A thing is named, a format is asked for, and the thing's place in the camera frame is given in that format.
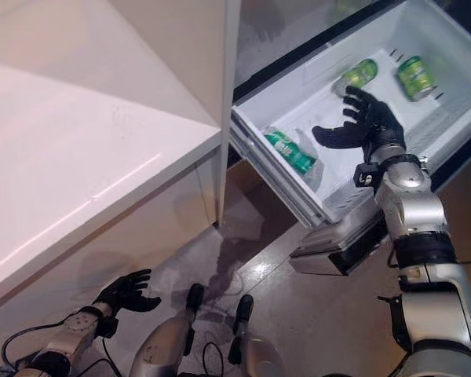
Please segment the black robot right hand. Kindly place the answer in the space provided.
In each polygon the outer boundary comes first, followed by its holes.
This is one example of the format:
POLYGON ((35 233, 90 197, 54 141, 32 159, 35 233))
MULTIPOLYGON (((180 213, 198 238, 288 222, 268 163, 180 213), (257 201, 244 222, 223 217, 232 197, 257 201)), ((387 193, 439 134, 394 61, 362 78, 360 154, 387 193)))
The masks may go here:
POLYGON ((342 114, 349 118, 342 126, 323 128, 314 126, 312 135, 325 148, 363 149, 367 162, 384 145, 405 148, 404 131, 389 106, 372 94, 354 86, 347 86, 342 114))

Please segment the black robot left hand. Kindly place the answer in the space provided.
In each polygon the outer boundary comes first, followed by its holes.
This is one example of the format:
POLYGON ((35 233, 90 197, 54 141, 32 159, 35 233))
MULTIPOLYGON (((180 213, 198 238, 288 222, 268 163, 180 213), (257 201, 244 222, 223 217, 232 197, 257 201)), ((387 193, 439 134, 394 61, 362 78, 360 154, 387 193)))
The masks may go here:
POLYGON ((145 297, 143 294, 151 279, 151 272, 150 269, 142 269, 117 278, 100 292, 93 304, 104 303, 109 306, 113 317, 121 309, 136 313, 152 311, 162 299, 145 297))

